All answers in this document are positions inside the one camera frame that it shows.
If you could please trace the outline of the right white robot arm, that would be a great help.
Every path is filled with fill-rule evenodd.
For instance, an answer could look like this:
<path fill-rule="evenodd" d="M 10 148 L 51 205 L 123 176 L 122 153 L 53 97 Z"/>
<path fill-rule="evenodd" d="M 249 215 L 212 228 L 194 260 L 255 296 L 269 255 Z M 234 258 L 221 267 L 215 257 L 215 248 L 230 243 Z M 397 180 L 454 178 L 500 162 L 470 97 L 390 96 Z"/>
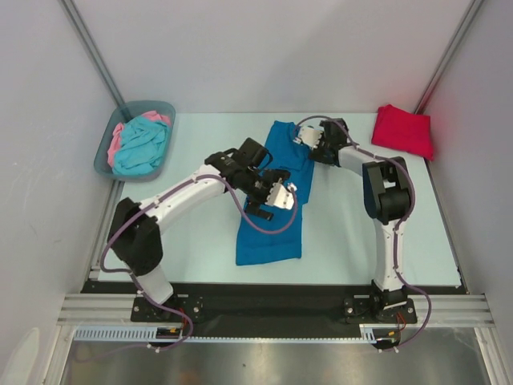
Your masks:
<path fill-rule="evenodd" d="M 301 125 L 297 140 L 310 148 L 313 161 L 348 169 L 362 178 L 364 207 L 374 222 L 377 252 L 369 309 L 363 314 L 388 322 L 408 300 L 402 272 L 403 242 L 416 196 L 406 162 L 364 149 L 349 137 L 343 119 L 324 119 L 319 128 Z"/>

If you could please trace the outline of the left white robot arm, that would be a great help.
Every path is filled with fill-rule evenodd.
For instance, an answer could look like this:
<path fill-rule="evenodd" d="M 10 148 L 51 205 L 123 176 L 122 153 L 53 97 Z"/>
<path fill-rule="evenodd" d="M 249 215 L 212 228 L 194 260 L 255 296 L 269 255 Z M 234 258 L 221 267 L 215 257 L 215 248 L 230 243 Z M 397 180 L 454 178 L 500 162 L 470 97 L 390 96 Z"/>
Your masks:
<path fill-rule="evenodd" d="M 113 251 L 149 301 L 148 309 L 159 320 L 172 318 L 177 311 L 175 291 L 161 267 L 163 234 L 183 214 L 197 205 L 237 190 L 247 204 L 237 203 L 242 219 L 259 233 L 265 229 L 252 219 L 273 219 L 270 208 L 297 213 L 296 186 L 283 168 L 265 169 L 272 156 L 267 148 L 248 138 L 239 148 L 229 148 L 208 156 L 191 176 L 153 197 L 134 201 L 127 197 L 115 207 L 106 251 Z"/>

